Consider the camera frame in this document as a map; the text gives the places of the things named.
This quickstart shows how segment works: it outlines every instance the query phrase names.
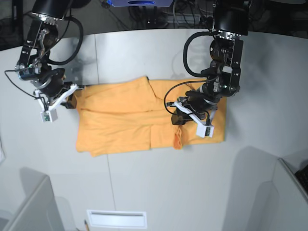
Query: black cable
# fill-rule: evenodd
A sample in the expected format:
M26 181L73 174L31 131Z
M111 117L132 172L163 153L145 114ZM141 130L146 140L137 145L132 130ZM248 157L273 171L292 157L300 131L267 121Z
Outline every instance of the black cable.
M125 25L125 23L123 23L117 16L115 13L113 13L110 9L108 9L108 11L117 19L117 21L126 29L129 30L129 27L127 25Z
M44 106L44 111L46 112L48 110L48 105L46 103L46 100L44 97L42 97L41 95L39 95L40 100L42 101L42 104Z
M9 80L16 88L18 88L19 90L21 90L24 94L27 94L28 96L31 96L32 98L34 98L34 99L36 99L36 100L39 99L39 97L35 97L35 96L31 95L30 93L28 93L28 92L22 90L19 86L17 86L16 84L14 84L13 81L12 81L12 80L10 79L10 77L8 76L7 72L16 72L15 70L6 70L6 71L4 71L4 74L6 75L6 77L8 78L8 80Z
M78 41L78 44L77 44L77 47L76 47L76 50L74 51L74 53L71 55L71 57L69 57L68 59L66 59L65 61L62 61L62 62L58 62L58 61L53 61L51 59L48 58L48 63L49 64L53 64L53 65L65 65L65 64L68 64L70 61L72 61L73 59L75 59L75 57L77 56L80 48L81 48L81 45L82 45L82 41L83 41L83 27L82 27L82 24L79 20L77 20L76 18L74 17L66 17L64 18L65 20L69 20L69 21L72 21L73 23L75 23L78 28L79 28L79 41Z
M110 4L107 3L106 1L102 1L101 2L101 7L103 7L104 9L108 10L110 8Z
M195 28L196 27L196 19L194 18L193 8L192 8L192 6L190 4L189 4L189 7L191 9L192 16L193 16L193 27Z
M57 41L52 47L49 47L49 48L43 53L43 55L42 55L40 58L38 58L36 62L34 62L33 65L37 64L37 63L41 60L42 57L44 57L52 48L54 48L54 47L61 41L61 39L63 39L64 35L65 35L66 32L67 32L69 23L70 23L70 20L68 20L67 25L66 25L66 28L65 28L65 31L64 31L64 33L61 35L61 37L58 39L58 41Z
M181 15L183 16L184 21L186 22L188 28L191 28L191 25L189 25L189 23L187 22L185 15L184 15L182 12L178 12L178 13L181 14Z
M217 35L217 34L219 34L218 31L214 31L214 32L202 31L202 32L197 32L197 33L191 35L191 36L187 39L187 41L186 41L186 43L185 43L185 45L184 45L183 62L184 62L184 67L185 67L186 71L187 71L190 75L192 75L192 76L194 76L194 77L207 77L208 74L206 74L206 73L203 73L203 74L202 74L202 73L199 73L199 74L198 74L198 73L195 73L195 72L193 72L193 71L188 67L188 63L187 63L187 52L188 52L188 46L189 46L189 44L190 44L195 38L197 38L197 37L200 37L200 36L214 36L214 35Z
M139 23L140 23L141 28L145 29L146 26L142 23L146 19L146 15L144 14L144 11L141 11L139 7L133 7L132 10L137 19L137 26L139 27Z
M31 12L31 11L27 11L27 12L23 13L23 16L29 14L30 12ZM12 16L9 16L9 17L6 17L6 18L1 18L0 21L1 21L1 20L6 20L6 19L12 19Z
M207 18L207 1L205 1L205 16Z
M128 13L131 19L136 23L136 29L139 29L139 24L141 24L141 27L143 28L142 21L144 20L144 15L140 12L140 10L137 10L139 10L139 7L128 7Z
M210 113L208 111L205 111L205 113L207 113L207 118L210 118Z
M29 14L29 13L25 13L24 16L28 16L28 17L33 18L33 19L34 19L34 18L37 18L37 17L35 17L34 15Z
M208 28L207 28L207 25L206 25L206 20L204 19L205 16L204 16L203 13L201 12L200 5L197 4L197 6L198 6L199 13L200 13L200 23L201 23L201 24L204 24L204 26L206 27L206 29L208 29Z
M168 94L169 94L174 88L176 88L176 87L178 87L178 86L180 86L180 85L183 85L183 84L188 84L188 83L207 83L207 82L215 81L218 77L219 77L219 75L217 75L215 78L209 79L209 80L191 80L191 81L182 82L182 83L179 83L179 84L173 86L172 88L170 88L170 89L167 91L167 93L166 93L165 96L164 96L164 106L165 106L166 111L169 112L169 113L172 114L172 115L177 115L176 113L173 113L173 112L169 111L168 108L167 108L167 105L166 105L166 98L167 98Z
M252 17L252 19L253 19L253 22L257 22L257 21L260 21L261 20L261 18L263 17L263 15L264 15L264 13L266 12L266 10L264 10L262 13L261 13L261 16L259 17L259 18L257 18L257 19L255 19L255 15L251 15L251 17Z
M5 40L5 38L0 37L0 40L3 41L5 46L10 46L10 44Z

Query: white table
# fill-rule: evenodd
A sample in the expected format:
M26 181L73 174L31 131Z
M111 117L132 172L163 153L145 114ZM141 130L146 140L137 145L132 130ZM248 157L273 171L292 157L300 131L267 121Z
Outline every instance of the white table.
M73 70L73 78L83 76L84 84L129 81L143 75L188 78L182 49L196 31L87 36L79 63L69 64L83 68L69 71ZM15 181L22 167L49 174L55 195L69 204L80 229L86 209L116 209L147 211L151 231L245 230L257 189L271 180L277 157L308 149L308 40L261 33L243 39L241 91L228 99L226 141L181 151L163 148L97 158L77 153L76 111L62 108L56 123L42 124L38 103L3 75L0 136L7 159L0 174L10 172ZM211 40L198 38L191 44L188 58L194 71L208 67ZM51 57L69 56L70 43L64 39ZM20 48L0 52L1 72L14 67L19 52ZM33 89L30 83L15 80L26 90ZM18 183L14 187L22 190ZM23 193L5 195L21 198ZM2 205L14 208L10 201Z

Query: folded orange shirt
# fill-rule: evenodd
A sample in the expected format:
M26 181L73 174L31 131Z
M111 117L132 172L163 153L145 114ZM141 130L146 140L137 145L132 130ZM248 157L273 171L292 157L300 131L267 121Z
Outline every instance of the folded orange shirt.
M141 77L127 83L101 84L75 92L79 112L76 148L92 156L224 141L226 99L221 99L212 124L213 137L196 135L193 121L172 125L163 98L174 85L196 79L149 80ZM202 83L181 85L170 92L167 102L185 96Z

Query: white panel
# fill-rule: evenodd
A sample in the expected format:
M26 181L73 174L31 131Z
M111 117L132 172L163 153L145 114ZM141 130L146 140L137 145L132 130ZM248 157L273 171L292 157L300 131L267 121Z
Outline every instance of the white panel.
M105 228L146 229L145 212L88 210L90 225Z
M273 183L278 191L276 198L268 203L263 212L260 231L306 231L308 227L307 194L298 187L294 177L285 167L283 161L278 161L273 175Z

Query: white vent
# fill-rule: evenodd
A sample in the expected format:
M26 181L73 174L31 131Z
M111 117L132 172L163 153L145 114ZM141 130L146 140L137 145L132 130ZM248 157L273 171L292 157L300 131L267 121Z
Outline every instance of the white vent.
M146 229L146 212L87 210L93 227L118 229Z

